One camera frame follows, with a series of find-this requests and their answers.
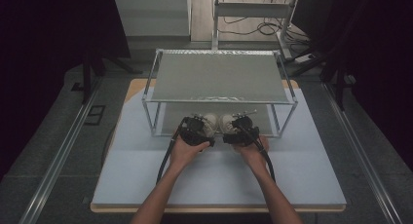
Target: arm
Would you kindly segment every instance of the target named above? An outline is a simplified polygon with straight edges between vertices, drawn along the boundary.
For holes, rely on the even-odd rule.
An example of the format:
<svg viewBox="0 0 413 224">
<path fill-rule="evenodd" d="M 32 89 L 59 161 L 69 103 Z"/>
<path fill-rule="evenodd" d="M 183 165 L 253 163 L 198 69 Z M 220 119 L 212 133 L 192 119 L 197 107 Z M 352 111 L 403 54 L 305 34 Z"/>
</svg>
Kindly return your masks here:
<svg viewBox="0 0 413 224">
<path fill-rule="evenodd" d="M 265 150 L 268 151 L 268 139 L 265 136 L 260 136 L 260 139 Z M 264 194 L 265 202 L 267 203 L 273 222 L 287 224 L 303 223 L 276 182 L 271 178 L 270 173 L 267 171 L 266 162 L 258 152 L 257 147 L 252 143 L 246 147 L 234 145 L 234 148 L 241 153 L 245 162 L 255 175 Z"/>
<path fill-rule="evenodd" d="M 198 146 L 189 146 L 180 136 L 176 139 L 176 143 L 170 153 L 167 171 L 137 210 L 131 220 L 131 224 L 161 222 L 170 193 L 179 174 L 192 162 L 198 152 L 206 149 L 208 146 L 209 142 L 204 142 Z"/>
</svg>

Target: cable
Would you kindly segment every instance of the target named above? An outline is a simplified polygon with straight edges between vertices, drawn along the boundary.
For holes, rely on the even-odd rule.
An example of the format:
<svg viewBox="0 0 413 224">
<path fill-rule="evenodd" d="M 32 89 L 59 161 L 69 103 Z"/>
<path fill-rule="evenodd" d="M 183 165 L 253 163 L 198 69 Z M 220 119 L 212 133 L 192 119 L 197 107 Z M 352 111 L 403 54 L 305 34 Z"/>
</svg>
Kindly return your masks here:
<svg viewBox="0 0 413 224">
<path fill-rule="evenodd" d="M 242 21 L 242 20 L 245 20 L 245 19 L 248 19 L 248 18 L 241 18 L 241 19 L 236 19 L 236 20 L 233 20 L 233 21 L 227 21 L 226 18 L 224 17 L 224 22 L 227 23 L 227 24 L 231 24 L 231 23 L 236 23 L 236 22 L 239 22 L 239 21 Z M 219 31 L 220 33 L 231 33 L 231 34 L 236 34 L 236 35 L 249 35 L 249 34 L 252 34 L 252 33 L 258 31 L 258 32 L 260 32 L 261 34 L 263 34 L 263 35 L 265 35 L 265 36 L 271 36 L 271 35 L 276 34 L 280 29 L 282 29 L 282 27 L 281 27 L 281 22 L 280 22 L 278 19 L 276 19 L 276 20 L 279 22 L 279 24 L 274 24 L 274 23 L 271 23 L 271 22 L 266 22 L 265 19 L 264 19 L 263 22 L 261 22 L 261 23 L 259 23 L 259 24 L 257 25 L 257 28 L 256 28 L 255 30 L 249 31 L 249 32 L 222 31 L 222 30 L 219 30 L 219 29 L 218 29 L 218 31 Z M 264 27 L 268 27 L 268 28 L 270 28 L 272 31 L 269 32 L 269 33 L 268 33 L 268 32 L 264 32 L 264 31 L 262 30 Z"/>
<path fill-rule="evenodd" d="M 244 129 L 243 126 L 241 125 L 237 125 L 236 128 L 239 128 L 241 131 L 243 131 L 249 139 L 251 139 L 254 144 L 257 146 L 258 151 L 261 153 L 261 155 L 264 157 L 265 161 L 267 162 L 268 165 L 268 169 L 270 170 L 270 175 L 273 178 L 273 180 L 276 182 L 276 177 L 274 176 L 274 168 L 273 168 L 273 163 L 271 162 L 270 157 L 268 156 L 267 151 L 265 150 L 264 146 L 262 145 L 261 139 L 259 143 L 256 139 L 254 139 L 254 137 L 246 130 Z"/>
<path fill-rule="evenodd" d="M 178 135 L 179 135 L 179 133 L 180 133 L 180 131 L 181 131 L 181 129 L 182 129 L 182 125 L 183 125 L 183 123 L 184 123 L 185 120 L 186 120 L 186 118 L 183 118 L 183 119 L 182 119 L 181 123 L 179 124 L 178 129 L 176 130 L 175 134 L 174 134 L 174 135 L 172 136 L 172 138 L 170 139 L 167 153 L 165 154 L 164 159 L 162 160 L 161 166 L 159 167 L 158 177 L 157 177 L 157 179 L 156 179 L 156 184 L 158 184 L 159 180 L 161 180 L 161 178 L 162 178 L 162 174 L 164 173 L 165 164 L 166 164 L 167 161 L 168 161 L 170 152 L 172 152 L 173 145 L 175 145 L 176 139 L 178 138 Z"/>
</svg>

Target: black wall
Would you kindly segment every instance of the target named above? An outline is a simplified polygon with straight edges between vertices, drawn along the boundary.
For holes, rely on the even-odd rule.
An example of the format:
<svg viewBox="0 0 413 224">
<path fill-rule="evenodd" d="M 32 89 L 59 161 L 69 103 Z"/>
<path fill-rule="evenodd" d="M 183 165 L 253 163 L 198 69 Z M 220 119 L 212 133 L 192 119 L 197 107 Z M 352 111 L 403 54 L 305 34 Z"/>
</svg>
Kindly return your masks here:
<svg viewBox="0 0 413 224">
<path fill-rule="evenodd" d="M 371 0 L 351 35 L 353 93 L 413 169 L 413 0 Z"/>
<path fill-rule="evenodd" d="M 358 2 L 359 0 L 298 0 L 292 23 L 311 38 L 318 51 L 326 52 L 343 32 Z"/>
<path fill-rule="evenodd" d="M 0 0 L 0 19 L 3 175 L 86 49 L 130 52 L 115 0 Z"/>
</svg>

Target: black stand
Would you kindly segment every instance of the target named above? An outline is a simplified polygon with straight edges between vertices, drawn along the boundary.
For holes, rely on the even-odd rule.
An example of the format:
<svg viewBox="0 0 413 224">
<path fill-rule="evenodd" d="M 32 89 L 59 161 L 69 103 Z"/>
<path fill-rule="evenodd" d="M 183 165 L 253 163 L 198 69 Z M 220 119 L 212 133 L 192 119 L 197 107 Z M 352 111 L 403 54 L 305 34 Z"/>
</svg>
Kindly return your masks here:
<svg viewBox="0 0 413 224">
<path fill-rule="evenodd" d="M 83 102 L 86 101 L 91 96 L 92 85 L 91 85 L 91 67 L 96 76 L 104 76 L 106 67 L 103 64 L 102 59 L 107 58 L 119 67 L 125 69 L 132 74 L 142 74 L 140 70 L 134 70 L 132 67 L 128 66 L 124 62 L 118 60 L 116 57 L 111 56 L 109 53 L 102 49 L 86 50 L 83 53 Z"/>
<path fill-rule="evenodd" d="M 331 50 L 325 53 L 322 56 L 315 57 L 310 60 L 305 66 L 301 67 L 300 69 L 296 70 L 292 74 L 291 77 L 299 76 L 306 71 L 314 68 L 315 66 L 321 64 L 322 62 L 326 63 L 326 66 L 322 69 L 321 74 L 319 75 L 322 82 L 329 82 L 334 74 L 337 72 L 337 85 L 336 85 L 336 102 L 343 110 L 343 90 L 344 88 L 348 87 L 345 83 L 344 77 L 346 74 L 346 51 L 347 51 L 347 41 L 350 36 L 350 33 L 353 31 L 356 22 L 358 21 L 360 15 L 364 11 L 365 6 L 369 0 L 360 0 L 356 9 L 353 11 L 349 21 L 346 23 L 343 32 L 339 36 L 337 43 L 333 46 Z M 318 43 L 316 43 L 311 48 L 307 49 L 305 52 L 301 53 L 299 56 L 307 55 L 311 52 L 314 52 L 321 43 L 331 39 L 332 33 L 327 35 L 325 38 L 321 39 Z"/>
</svg>

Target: metal rail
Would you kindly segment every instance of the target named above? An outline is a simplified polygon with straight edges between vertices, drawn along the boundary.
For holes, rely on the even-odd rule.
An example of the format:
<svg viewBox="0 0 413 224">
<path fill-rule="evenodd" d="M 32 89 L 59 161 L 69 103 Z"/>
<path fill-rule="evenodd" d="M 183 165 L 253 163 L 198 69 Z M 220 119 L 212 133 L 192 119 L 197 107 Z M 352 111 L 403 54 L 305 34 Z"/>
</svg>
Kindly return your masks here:
<svg viewBox="0 0 413 224">
<path fill-rule="evenodd" d="M 79 110 L 78 115 L 76 116 L 75 121 L 70 127 L 69 132 L 64 138 L 60 148 L 58 149 L 54 159 L 49 165 L 46 174 L 44 175 L 42 181 L 39 184 L 36 192 L 31 198 L 30 203 L 28 204 L 26 211 L 22 215 L 19 224 L 29 224 L 36 223 L 39 218 L 40 213 L 46 201 L 48 200 L 49 195 L 52 192 L 52 189 L 55 186 L 58 175 L 60 174 L 61 169 L 63 168 L 64 163 L 66 162 L 67 156 L 72 149 L 73 143 L 75 142 L 77 135 L 83 123 L 85 122 L 86 117 L 88 116 L 89 110 L 91 109 L 94 98 L 96 97 L 97 91 L 101 84 L 101 77 L 96 77 L 93 83 L 92 93 L 90 98 L 86 103 L 82 105 Z"/>
<path fill-rule="evenodd" d="M 401 224 L 402 221 L 397 213 L 397 210 L 394 206 L 392 198 L 387 192 L 376 169 L 370 163 L 370 160 L 368 159 L 367 154 L 365 153 L 363 149 L 363 146 L 358 140 L 356 132 L 353 129 L 349 119 L 347 118 L 346 113 L 342 111 L 340 107 L 338 106 L 338 104 L 336 103 L 335 98 L 334 98 L 334 91 L 331 89 L 329 85 L 325 83 L 322 83 L 322 86 L 324 87 L 324 90 L 328 95 L 330 104 L 337 116 L 337 119 L 339 120 L 340 125 L 346 134 L 346 137 L 350 141 L 350 145 L 353 149 L 353 152 L 355 153 L 358 163 L 360 164 L 360 167 L 364 172 L 367 182 L 369 183 L 371 190 L 373 191 L 380 208 L 382 209 L 384 215 L 386 216 L 388 223 Z"/>
</svg>

